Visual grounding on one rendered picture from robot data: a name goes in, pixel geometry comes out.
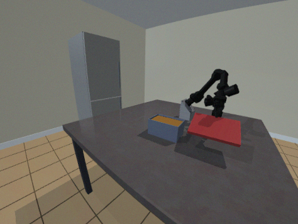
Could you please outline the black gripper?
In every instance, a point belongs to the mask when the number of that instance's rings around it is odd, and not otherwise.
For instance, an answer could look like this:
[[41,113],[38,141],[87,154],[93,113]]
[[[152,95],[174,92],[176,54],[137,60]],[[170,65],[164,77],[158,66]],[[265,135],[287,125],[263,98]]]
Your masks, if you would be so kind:
[[226,96],[216,95],[214,97],[214,110],[212,110],[212,116],[215,116],[215,118],[222,117],[222,114],[223,114],[222,110],[224,109],[224,104],[226,103],[226,100],[227,100]]

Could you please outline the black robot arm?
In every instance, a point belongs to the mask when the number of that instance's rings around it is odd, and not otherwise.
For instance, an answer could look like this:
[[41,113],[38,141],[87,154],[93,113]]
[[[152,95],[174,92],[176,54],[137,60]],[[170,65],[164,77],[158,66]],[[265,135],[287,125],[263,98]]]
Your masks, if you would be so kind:
[[[237,84],[228,86],[228,73],[226,70],[216,69],[212,73],[209,81],[205,83],[204,87],[200,91],[190,94],[190,98],[185,100],[186,104],[190,106],[194,102],[198,103],[201,101],[204,98],[205,92],[218,80],[220,80],[220,83],[217,84],[218,91],[216,91],[214,95],[227,95],[229,97],[239,93]],[[214,106],[214,97],[212,98],[210,95],[207,95],[206,99],[204,100],[204,104],[205,106]]]

